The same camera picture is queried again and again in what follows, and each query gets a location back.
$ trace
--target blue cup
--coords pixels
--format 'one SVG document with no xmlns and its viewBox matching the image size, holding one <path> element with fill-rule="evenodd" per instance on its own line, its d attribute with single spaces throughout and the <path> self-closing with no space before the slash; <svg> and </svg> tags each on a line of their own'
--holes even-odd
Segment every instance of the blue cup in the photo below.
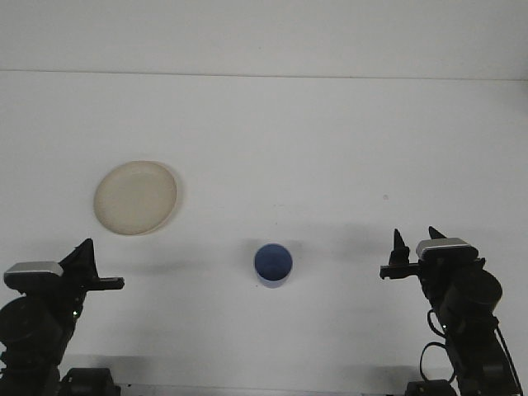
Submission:
<svg viewBox="0 0 528 396">
<path fill-rule="evenodd" d="M 285 247 L 269 243 L 255 254 L 255 271 L 260 282 L 267 287 L 282 285 L 290 274 L 293 260 Z"/>
</svg>

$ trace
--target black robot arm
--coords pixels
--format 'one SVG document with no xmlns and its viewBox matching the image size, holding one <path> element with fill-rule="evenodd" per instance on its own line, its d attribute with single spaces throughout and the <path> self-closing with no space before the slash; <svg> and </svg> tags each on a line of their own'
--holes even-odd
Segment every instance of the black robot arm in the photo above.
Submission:
<svg viewBox="0 0 528 396">
<path fill-rule="evenodd" d="M 6 365 L 0 394 L 56 395 L 60 389 L 57 366 L 83 311 L 87 292 L 122 289 L 124 280 L 99 277 L 93 242 L 86 239 L 61 262 L 16 264 L 4 273 L 4 281 L 24 295 L 0 310 L 0 342 L 6 346 L 0 356 Z M 73 394 L 63 389 L 58 394 Z M 117 394 L 116 389 L 104 396 Z"/>
<path fill-rule="evenodd" d="M 380 276 L 401 279 L 418 277 L 423 294 L 441 325 L 434 329 L 445 338 L 447 351 L 462 396 L 510 396 L 522 394 L 506 343 L 493 316 L 502 288 L 483 269 L 479 251 L 459 238 L 447 238 L 433 227 L 431 239 L 417 246 L 418 262 L 409 262 L 409 248 L 396 229 L 394 250 Z M 407 395 L 454 394 L 448 381 L 409 383 Z"/>
</svg>

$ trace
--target white backdrop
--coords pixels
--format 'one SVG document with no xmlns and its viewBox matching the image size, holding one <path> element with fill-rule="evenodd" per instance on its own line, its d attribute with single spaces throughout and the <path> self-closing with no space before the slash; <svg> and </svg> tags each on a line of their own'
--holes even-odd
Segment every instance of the white backdrop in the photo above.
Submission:
<svg viewBox="0 0 528 396">
<path fill-rule="evenodd" d="M 525 379 L 527 98 L 525 82 L 3 72 L 2 265 L 92 237 L 101 275 L 125 277 L 88 296 L 64 368 L 394 393 L 434 337 L 417 280 L 382 281 L 379 265 L 394 227 L 414 249 L 432 224 L 502 282 L 496 313 Z M 121 237 L 92 197 L 136 159 L 172 168 L 179 203 L 159 231 Z M 267 242 L 295 261 L 277 290 L 252 271 Z"/>
<path fill-rule="evenodd" d="M 0 69 L 528 78 L 522 0 L 2 0 Z"/>
</svg>

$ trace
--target beige plate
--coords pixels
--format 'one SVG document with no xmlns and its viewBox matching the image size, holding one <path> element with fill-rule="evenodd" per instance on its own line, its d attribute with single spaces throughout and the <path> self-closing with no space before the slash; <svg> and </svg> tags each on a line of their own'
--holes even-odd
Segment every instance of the beige plate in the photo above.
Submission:
<svg viewBox="0 0 528 396">
<path fill-rule="evenodd" d="M 126 163 L 108 173 L 97 188 L 94 210 L 114 233 L 137 235 L 159 227 L 176 204 L 176 183 L 162 165 Z"/>
</svg>

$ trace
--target black cable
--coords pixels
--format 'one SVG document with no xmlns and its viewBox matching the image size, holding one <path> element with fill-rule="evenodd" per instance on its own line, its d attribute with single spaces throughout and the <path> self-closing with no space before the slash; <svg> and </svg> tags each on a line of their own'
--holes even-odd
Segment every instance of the black cable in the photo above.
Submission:
<svg viewBox="0 0 528 396">
<path fill-rule="evenodd" d="M 512 355 L 510 355 L 510 351 L 508 350 L 508 347 L 506 346 L 506 340 L 502 336 L 501 329 L 498 328 L 498 326 L 496 330 L 497 330 L 498 337 L 501 339 L 502 349 L 504 349 L 504 352 L 506 353 L 506 357 L 508 359 L 508 364 L 510 365 L 511 372 L 513 373 L 513 379 L 515 380 L 515 382 L 517 383 L 517 386 L 519 387 L 519 395 L 524 396 L 524 394 L 522 393 L 521 381 L 519 380 L 519 376 L 517 375 L 517 370 L 515 370 L 515 366 L 513 365 Z"/>
<path fill-rule="evenodd" d="M 433 312 L 434 311 L 432 309 L 429 309 L 429 312 L 427 312 L 427 323 L 429 323 L 429 327 L 431 328 L 433 333 L 435 333 L 439 337 L 446 338 L 446 335 L 443 332 L 435 328 L 435 325 L 433 324 L 432 318 L 431 318 L 431 314 Z"/>
<path fill-rule="evenodd" d="M 441 342 L 429 342 L 427 345 L 425 345 L 423 347 L 423 350 L 422 350 L 422 354 L 420 355 L 420 375 L 422 376 L 423 380 L 426 381 L 426 382 L 429 382 L 431 381 L 430 379 L 428 379 L 426 377 L 426 375 L 424 374 L 423 372 L 423 354 L 426 353 L 426 350 L 429 348 L 429 347 L 440 347 L 442 348 L 444 351 L 446 351 L 446 346 L 444 344 L 442 344 Z M 451 383 L 455 380 L 455 371 L 453 370 L 453 374 L 451 375 L 451 377 L 448 379 L 448 382 Z"/>
</svg>

